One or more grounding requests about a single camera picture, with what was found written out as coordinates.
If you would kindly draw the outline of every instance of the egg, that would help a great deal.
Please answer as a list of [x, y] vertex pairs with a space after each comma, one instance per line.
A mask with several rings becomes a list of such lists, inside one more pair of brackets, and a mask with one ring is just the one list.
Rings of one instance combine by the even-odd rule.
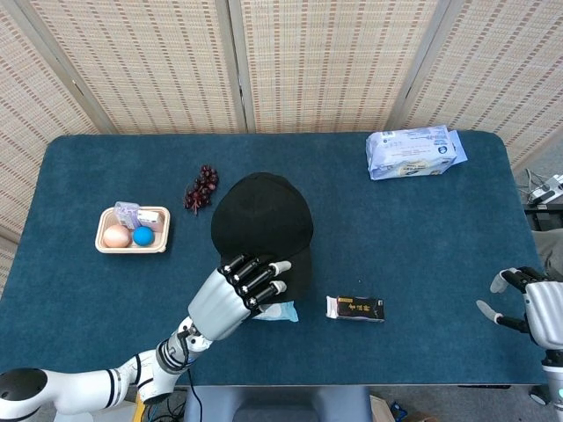
[[127, 227], [114, 224], [104, 231], [103, 239], [108, 248], [127, 248], [131, 243], [131, 233]]

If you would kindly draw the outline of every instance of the power strip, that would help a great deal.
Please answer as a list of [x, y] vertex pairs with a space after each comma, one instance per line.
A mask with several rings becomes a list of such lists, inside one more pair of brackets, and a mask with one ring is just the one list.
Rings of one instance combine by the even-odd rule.
[[530, 194], [529, 203], [547, 204], [563, 195], [563, 175], [554, 174]]

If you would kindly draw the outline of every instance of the blue tablecloth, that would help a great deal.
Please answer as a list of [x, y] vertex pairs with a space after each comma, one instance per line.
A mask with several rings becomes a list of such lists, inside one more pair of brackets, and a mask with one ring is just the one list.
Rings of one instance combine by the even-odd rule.
[[[253, 171], [309, 202], [314, 279], [300, 322], [250, 321], [200, 357], [200, 384], [541, 382], [543, 351], [491, 324], [484, 298], [521, 316], [494, 275], [539, 267], [501, 140], [461, 132], [469, 161], [437, 177], [371, 181], [365, 133], [76, 135], [49, 146], [0, 300], [0, 371], [119, 366], [167, 338], [218, 263], [215, 204]], [[182, 205], [201, 164], [221, 181], [198, 214]], [[99, 215], [115, 201], [167, 207], [165, 253], [106, 255]], [[385, 300], [382, 324], [325, 317], [327, 295]]]

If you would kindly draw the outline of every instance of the woven screen panel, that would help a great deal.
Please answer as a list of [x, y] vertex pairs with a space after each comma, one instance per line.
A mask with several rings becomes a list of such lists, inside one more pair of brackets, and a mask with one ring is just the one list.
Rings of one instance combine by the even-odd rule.
[[241, 0], [257, 132], [382, 129], [436, 3]]
[[519, 164], [563, 124], [559, 0], [466, 1], [406, 127], [494, 132]]
[[97, 130], [1, 4], [0, 105], [0, 226], [20, 234], [48, 143]]
[[4, 248], [0, 248], [0, 298], [8, 279], [8, 273], [11, 268], [11, 261], [14, 259], [14, 254]]
[[37, 0], [121, 133], [240, 132], [213, 0]]

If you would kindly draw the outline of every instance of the black package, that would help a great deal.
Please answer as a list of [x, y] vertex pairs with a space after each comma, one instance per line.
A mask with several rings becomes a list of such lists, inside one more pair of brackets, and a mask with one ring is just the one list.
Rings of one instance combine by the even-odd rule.
[[385, 320], [384, 301], [375, 297], [327, 296], [326, 316], [382, 323]]

